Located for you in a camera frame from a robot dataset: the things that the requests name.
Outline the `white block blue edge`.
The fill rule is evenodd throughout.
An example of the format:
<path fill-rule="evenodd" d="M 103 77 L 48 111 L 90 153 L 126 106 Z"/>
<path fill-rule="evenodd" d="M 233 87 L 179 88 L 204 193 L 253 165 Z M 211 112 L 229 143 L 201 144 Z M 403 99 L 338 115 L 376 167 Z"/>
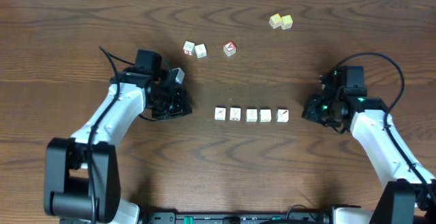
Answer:
<path fill-rule="evenodd" d="M 289 121 L 289 110 L 278 109 L 277 110 L 277 122 L 287 123 Z"/>

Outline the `white dragonfly block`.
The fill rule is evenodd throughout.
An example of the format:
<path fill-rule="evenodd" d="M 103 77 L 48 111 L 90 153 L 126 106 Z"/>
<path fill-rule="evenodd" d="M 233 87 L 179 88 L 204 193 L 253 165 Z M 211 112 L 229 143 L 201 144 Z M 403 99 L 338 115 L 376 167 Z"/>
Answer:
<path fill-rule="evenodd" d="M 216 121 L 224 121 L 226 118 L 226 108 L 216 107 L 214 117 Z"/>

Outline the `plain white block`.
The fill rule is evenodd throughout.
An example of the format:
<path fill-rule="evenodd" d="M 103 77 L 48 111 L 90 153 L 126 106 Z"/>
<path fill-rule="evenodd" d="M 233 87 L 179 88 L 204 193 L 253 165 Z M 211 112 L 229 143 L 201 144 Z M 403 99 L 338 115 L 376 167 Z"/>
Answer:
<path fill-rule="evenodd" d="M 272 119 L 272 112 L 270 109 L 261 109 L 260 110 L 260 122 L 261 123 L 269 123 Z"/>

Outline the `white block with oval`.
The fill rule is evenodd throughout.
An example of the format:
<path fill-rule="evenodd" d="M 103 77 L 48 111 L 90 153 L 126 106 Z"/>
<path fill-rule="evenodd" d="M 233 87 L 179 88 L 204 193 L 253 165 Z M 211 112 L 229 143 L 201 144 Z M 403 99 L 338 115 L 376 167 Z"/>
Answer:
<path fill-rule="evenodd" d="M 241 118 L 241 108 L 231 107 L 229 119 L 231 121 L 239 121 L 240 118 Z"/>

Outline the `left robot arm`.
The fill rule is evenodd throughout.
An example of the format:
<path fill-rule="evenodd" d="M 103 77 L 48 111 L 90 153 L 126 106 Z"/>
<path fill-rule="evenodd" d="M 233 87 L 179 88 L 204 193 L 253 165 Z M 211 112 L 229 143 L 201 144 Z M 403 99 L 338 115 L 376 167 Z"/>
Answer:
<path fill-rule="evenodd" d="M 184 71 L 152 50 L 115 69 L 106 98 L 68 138 L 46 147 L 44 212 L 61 223 L 142 223 L 139 205 L 121 197 L 116 151 L 131 124 L 151 111 L 151 121 L 192 113 L 183 88 Z"/>

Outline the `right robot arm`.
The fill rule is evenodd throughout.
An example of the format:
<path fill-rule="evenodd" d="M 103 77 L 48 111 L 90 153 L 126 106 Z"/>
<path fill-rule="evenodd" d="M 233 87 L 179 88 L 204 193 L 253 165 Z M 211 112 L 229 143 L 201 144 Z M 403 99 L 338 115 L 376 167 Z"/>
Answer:
<path fill-rule="evenodd" d="M 394 126 L 386 104 L 368 97 L 361 66 L 340 66 L 320 76 L 302 117 L 350 132 L 363 147 L 383 193 L 373 211 L 334 206 L 328 223 L 434 223 L 435 176 L 417 160 Z"/>

